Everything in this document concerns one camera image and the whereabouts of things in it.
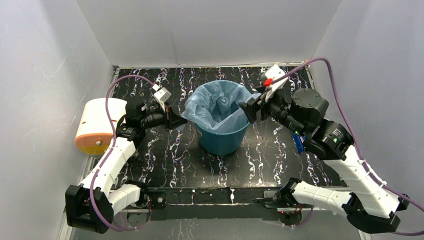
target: trash bag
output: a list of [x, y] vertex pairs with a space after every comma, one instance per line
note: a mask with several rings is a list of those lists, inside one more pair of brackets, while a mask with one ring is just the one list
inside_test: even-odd
[[233, 81], [207, 82], [188, 98], [181, 116], [210, 133], [232, 133], [248, 124], [239, 103], [246, 102], [251, 96], [245, 86]]

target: robotic arm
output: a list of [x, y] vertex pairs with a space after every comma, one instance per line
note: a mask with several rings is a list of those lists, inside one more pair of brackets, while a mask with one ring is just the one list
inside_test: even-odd
[[264, 85], [256, 88], [261, 96], [240, 104], [253, 123], [260, 111], [264, 120], [271, 116], [296, 135], [303, 136], [305, 148], [332, 167], [352, 189], [341, 192], [310, 185], [290, 178], [275, 196], [287, 206], [309, 204], [342, 215], [359, 230], [369, 233], [391, 233], [399, 226], [395, 212], [407, 209], [409, 202], [382, 188], [362, 166], [349, 132], [339, 123], [325, 118], [329, 102], [314, 89], [294, 92], [291, 102], [285, 100], [282, 86], [287, 78], [272, 84], [285, 74], [277, 65], [261, 78]]
[[[146, 129], [163, 126], [168, 131], [187, 123], [187, 120], [176, 115], [166, 103], [170, 95], [165, 88], [158, 90], [154, 94], [158, 107], [154, 110], [149, 110], [145, 103], [126, 104], [125, 115], [116, 125], [115, 145], [113, 147], [111, 141], [106, 150], [109, 152], [113, 147], [111, 154], [104, 154], [91, 173], [78, 186], [70, 185], [65, 192], [65, 210], [69, 226], [101, 234], [109, 229], [90, 203], [91, 183], [97, 171], [93, 186], [94, 201], [101, 215], [110, 224], [114, 216], [128, 205], [146, 206], [149, 201], [156, 201], [156, 208], [164, 208], [164, 203], [158, 201], [157, 192], [148, 191], [145, 183], [127, 181], [112, 192], [111, 187], [121, 168], [136, 153], [137, 147], [146, 136]], [[107, 158], [107, 161], [101, 165], [104, 158]]]

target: teal trash bin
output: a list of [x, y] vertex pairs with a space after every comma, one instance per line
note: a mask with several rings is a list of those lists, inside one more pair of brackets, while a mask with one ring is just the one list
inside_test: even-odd
[[218, 156], [237, 150], [249, 126], [239, 103], [252, 94], [233, 81], [216, 80], [199, 86], [185, 103], [181, 116], [194, 122], [202, 147]]

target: black marble surface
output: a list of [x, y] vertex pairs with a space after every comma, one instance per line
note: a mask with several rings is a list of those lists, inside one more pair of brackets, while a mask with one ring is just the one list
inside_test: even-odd
[[[282, 67], [286, 72], [293, 67]], [[175, 112], [184, 111], [184, 103], [205, 82], [229, 80], [240, 83], [253, 93], [259, 75], [267, 67], [202, 67], [121, 69], [119, 77], [136, 74], [166, 87], [168, 100]], [[290, 78], [284, 85], [288, 96], [309, 88], [307, 71]], [[150, 86], [130, 78], [116, 85], [114, 98], [127, 102], [154, 103]], [[302, 178], [320, 187], [342, 186], [338, 174], [316, 156], [299, 154], [288, 129], [268, 118], [252, 124], [237, 151], [219, 157], [208, 153], [198, 142], [191, 123], [183, 131], [165, 131], [162, 127], [147, 130], [134, 157], [122, 168], [113, 188], [127, 180], [145, 182], [149, 187], [276, 187], [284, 186], [290, 177]]]

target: white wall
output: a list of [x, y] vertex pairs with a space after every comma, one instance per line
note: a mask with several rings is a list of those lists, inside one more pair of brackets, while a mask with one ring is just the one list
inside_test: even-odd
[[341, 0], [77, 0], [120, 67], [301, 62]]
[[0, 1], [0, 239], [56, 239], [74, 137], [112, 65], [75, 0]]
[[[423, 23], [422, 0], [343, 0], [314, 54], [332, 63], [341, 103], [368, 162], [388, 185], [422, 204]], [[313, 63], [311, 71], [317, 90], [330, 100], [328, 116], [343, 122], [325, 65]], [[424, 213], [414, 206], [398, 215], [400, 231], [424, 229]]]

